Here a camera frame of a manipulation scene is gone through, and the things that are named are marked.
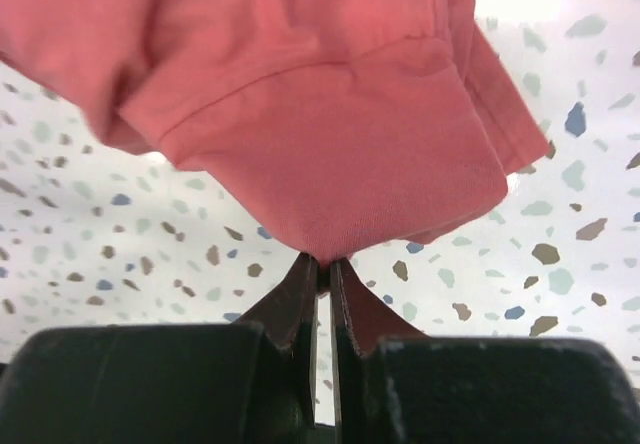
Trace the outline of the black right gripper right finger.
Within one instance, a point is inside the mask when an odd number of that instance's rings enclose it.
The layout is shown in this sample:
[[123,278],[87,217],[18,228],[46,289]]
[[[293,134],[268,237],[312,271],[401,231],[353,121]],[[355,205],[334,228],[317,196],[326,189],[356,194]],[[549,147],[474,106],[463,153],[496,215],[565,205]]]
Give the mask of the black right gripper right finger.
[[384,338],[424,339],[376,297],[346,258],[328,270],[331,300],[334,404],[339,434],[392,434],[386,375],[376,355]]

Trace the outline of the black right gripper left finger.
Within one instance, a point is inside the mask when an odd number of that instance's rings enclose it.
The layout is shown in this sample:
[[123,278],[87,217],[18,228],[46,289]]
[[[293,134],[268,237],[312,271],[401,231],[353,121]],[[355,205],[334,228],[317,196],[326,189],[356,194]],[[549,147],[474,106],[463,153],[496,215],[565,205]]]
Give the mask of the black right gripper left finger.
[[301,253],[269,293],[235,320],[259,324],[289,366],[287,377],[304,424],[315,426],[319,264]]

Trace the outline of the salmon pink t shirt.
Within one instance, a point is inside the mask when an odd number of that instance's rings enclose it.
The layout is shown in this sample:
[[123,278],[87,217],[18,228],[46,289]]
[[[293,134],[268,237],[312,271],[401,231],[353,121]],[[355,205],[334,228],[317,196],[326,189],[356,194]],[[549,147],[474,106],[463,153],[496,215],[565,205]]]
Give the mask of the salmon pink t shirt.
[[322,262],[427,244],[548,142],[475,0],[1,0],[1,58],[105,145],[218,180]]

